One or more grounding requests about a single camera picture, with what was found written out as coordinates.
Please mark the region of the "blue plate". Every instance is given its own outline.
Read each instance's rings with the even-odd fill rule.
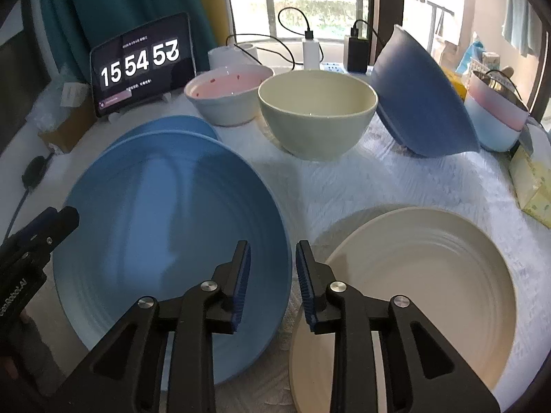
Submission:
[[[161,130],[183,130],[185,132],[193,132],[201,135],[206,135],[213,140],[218,139],[218,135],[214,131],[213,127],[205,120],[191,115],[175,115],[155,119],[148,123],[139,125],[119,137],[109,147],[113,147],[115,146],[115,144],[119,144],[120,142],[123,142],[124,140],[131,138],[132,136],[147,132],[157,132]]]
[[[463,101],[426,50],[403,28],[377,58],[371,86],[377,113],[394,139],[424,157],[480,150]]]
[[[247,240],[242,322],[235,335],[214,337],[214,381],[235,376],[263,352],[287,307],[292,260],[272,194],[243,158],[204,135],[140,134],[100,156],[66,204],[81,224],[55,250],[53,273],[88,349],[137,299],[181,296]]]

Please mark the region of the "power strip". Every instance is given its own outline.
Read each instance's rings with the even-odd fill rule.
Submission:
[[[341,73],[341,74],[348,73],[344,69],[343,64],[340,64],[338,62],[323,62],[321,66],[325,71],[332,71],[333,73]]]

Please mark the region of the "pink bowl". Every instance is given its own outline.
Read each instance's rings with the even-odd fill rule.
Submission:
[[[186,95],[191,98],[211,99],[223,96],[238,95],[260,84],[273,73],[258,65],[240,67],[235,70],[231,67],[217,68],[202,74],[190,82],[186,88]]]
[[[273,74],[262,65],[223,66],[189,81],[184,93],[211,124],[244,124],[260,113],[258,87]]]
[[[491,89],[475,73],[472,74],[469,81],[469,94],[492,116],[517,132],[522,130],[528,115],[530,115],[528,110],[517,107],[496,90]]]

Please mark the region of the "white plate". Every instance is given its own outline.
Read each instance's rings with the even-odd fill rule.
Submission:
[[[364,295],[406,295],[456,347],[490,389],[514,339],[516,298],[494,243],[453,213],[404,208],[366,223],[329,257],[335,277]],[[314,335],[302,309],[295,322],[289,377],[299,413],[329,411],[333,335]],[[375,345],[379,412],[386,411],[380,350]]]

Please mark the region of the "digital clock display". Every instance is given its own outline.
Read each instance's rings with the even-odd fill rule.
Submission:
[[[187,14],[147,23],[90,53],[99,117],[184,87],[195,76]]]

